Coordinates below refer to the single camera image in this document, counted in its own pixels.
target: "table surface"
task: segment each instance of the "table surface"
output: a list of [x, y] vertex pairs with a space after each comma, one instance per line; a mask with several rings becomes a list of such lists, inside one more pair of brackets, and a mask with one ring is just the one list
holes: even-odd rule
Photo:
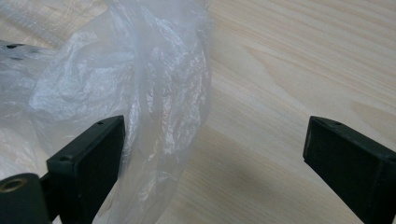
[[[212, 0], [209, 11], [212, 108], [158, 223], [361, 223], [304, 163], [304, 140], [320, 116], [396, 149], [396, 2]], [[0, 37], [45, 46], [39, 34]]]

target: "crumpled plastic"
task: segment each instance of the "crumpled plastic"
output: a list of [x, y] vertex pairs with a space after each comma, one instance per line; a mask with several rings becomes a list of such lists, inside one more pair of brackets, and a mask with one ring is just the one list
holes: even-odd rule
[[104, 3], [65, 42], [49, 42], [59, 48], [0, 42], [0, 178], [43, 175], [93, 123], [123, 115], [119, 180], [95, 222], [155, 223], [207, 117], [212, 20], [195, 0]]

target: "clear plastic bag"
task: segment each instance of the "clear plastic bag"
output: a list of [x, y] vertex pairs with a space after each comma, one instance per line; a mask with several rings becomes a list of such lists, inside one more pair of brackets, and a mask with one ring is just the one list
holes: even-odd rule
[[155, 223], [207, 116], [211, 28], [194, 0], [119, 0], [58, 49], [1, 42], [0, 177], [44, 174], [92, 123], [123, 115], [120, 178], [96, 222]]

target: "light wooden surface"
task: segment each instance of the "light wooden surface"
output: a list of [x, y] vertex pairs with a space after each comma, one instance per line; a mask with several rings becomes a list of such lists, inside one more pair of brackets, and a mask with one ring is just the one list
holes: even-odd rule
[[[361, 223], [304, 164], [304, 139], [316, 115], [396, 149], [396, 2], [212, 0], [210, 12], [212, 110], [158, 223]], [[39, 30], [0, 36], [45, 46]]]

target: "plastic bag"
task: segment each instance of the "plastic bag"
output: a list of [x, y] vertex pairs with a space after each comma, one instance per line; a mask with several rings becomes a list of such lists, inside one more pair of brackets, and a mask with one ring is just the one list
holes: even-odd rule
[[59, 49], [0, 43], [0, 177], [43, 175], [92, 123], [123, 115], [120, 178], [96, 221], [155, 223], [207, 116], [212, 21], [194, 0], [106, 7]]

